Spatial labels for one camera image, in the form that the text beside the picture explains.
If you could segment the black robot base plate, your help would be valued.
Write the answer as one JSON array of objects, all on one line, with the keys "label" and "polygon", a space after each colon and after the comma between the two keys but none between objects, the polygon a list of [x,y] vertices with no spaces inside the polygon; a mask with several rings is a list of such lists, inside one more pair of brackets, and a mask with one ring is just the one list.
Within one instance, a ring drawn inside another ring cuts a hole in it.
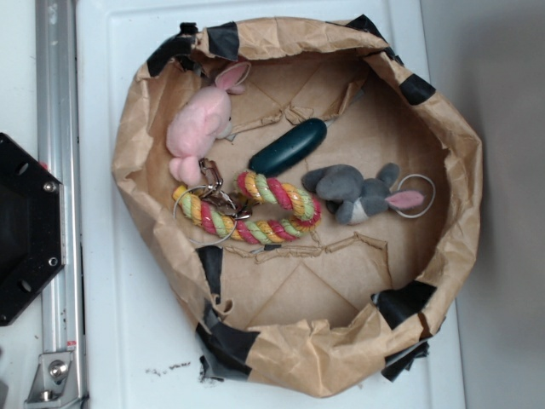
[{"label": "black robot base plate", "polygon": [[64,266],[62,184],[1,134],[1,325],[13,324]]}]

